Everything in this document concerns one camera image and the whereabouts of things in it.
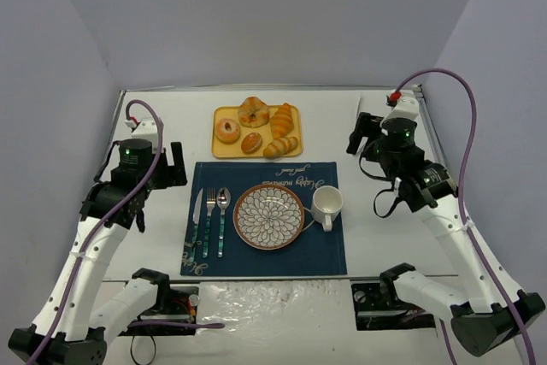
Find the large striped croissant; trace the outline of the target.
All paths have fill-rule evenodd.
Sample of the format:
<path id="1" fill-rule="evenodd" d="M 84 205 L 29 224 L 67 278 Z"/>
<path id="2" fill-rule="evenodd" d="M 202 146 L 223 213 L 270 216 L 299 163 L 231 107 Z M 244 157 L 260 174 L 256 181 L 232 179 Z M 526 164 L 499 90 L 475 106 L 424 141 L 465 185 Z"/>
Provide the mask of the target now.
<path id="1" fill-rule="evenodd" d="M 269 125 L 274 139 L 283 138 L 294 128 L 294 121 L 291 113 L 291 105 L 284 103 L 270 117 Z"/>

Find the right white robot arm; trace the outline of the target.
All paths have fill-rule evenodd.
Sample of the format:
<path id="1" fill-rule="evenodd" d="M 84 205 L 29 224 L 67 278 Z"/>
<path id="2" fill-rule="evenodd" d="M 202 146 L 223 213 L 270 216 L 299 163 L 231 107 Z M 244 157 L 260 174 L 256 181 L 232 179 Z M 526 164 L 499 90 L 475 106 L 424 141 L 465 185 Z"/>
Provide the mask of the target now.
<path id="1" fill-rule="evenodd" d="M 389 183 L 394 203 L 406 204 L 430 230 L 463 289 L 440 284 L 401 263 L 380 274 L 380 290 L 391 307 L 413 304 L 449 323 L 469 354 L 483 356 L 527 330 L 546 305 L 503 269 L 459 204 L 456 182 L 416 145 L 416 116 L 397 105 L 386 117 L 361 112 L 346 151 L 380 165 L 378 179 Z"/>

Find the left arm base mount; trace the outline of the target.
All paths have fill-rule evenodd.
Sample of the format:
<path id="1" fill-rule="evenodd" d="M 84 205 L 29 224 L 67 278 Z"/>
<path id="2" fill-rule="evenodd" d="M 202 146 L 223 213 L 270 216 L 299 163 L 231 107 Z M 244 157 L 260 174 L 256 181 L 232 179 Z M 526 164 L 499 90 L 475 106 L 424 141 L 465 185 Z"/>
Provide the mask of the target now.
<path id="1" fill-rule="evenodd" d="M 133 323 L 139 321 L 171 321 L 178 323 L 195 323 L 197 308 L 190 300 L 198 301 L 198 288 L 195 286 L 175 287 L 170 291 L 168 300 L 159 310 L 147 309 L 139 315 Z M 196 330 L 187 327 L 165 327 L 160 325 L 146 325 L 129 327 L 121 336 L 194 336 Z"/>

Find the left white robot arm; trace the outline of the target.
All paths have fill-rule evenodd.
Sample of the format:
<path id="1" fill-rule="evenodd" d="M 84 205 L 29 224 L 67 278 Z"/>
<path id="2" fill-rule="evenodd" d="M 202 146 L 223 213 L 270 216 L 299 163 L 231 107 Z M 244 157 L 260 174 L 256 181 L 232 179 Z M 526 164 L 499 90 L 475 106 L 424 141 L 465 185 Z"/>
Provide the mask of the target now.
<path id="1" fill-rule="evenodd" d="M 16 328 L 9 349 L 27 364 L 100 364 L 109 344 L 141 313 L 163 306 L 170 291 L 163 273 L 141 268 L 120 296 L 94 311 L 103 277 L 131 227 L 144 231 L 144 206 L 154 190 L 187 183 L 182 145 L 174 163 L 163 147 L 163 124 L 128 118 L 132 136 L 115 143 L 119 163 L 96 180 L 79 212 L 68 258 L 44 307 L 27 328 Z"/>

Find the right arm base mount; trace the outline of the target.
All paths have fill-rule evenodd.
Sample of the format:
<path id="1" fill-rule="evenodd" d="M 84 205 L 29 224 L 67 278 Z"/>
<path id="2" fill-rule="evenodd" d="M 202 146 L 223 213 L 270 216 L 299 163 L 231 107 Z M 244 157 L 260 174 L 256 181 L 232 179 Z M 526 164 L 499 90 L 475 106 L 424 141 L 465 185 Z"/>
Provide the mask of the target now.
<path id="1" fill-rule="evenodd" d="M 352 282 L 351 295 L 357 331 L 433 329 L 433 316 L 409 303 L 388 304 L 378 281 Z"/>

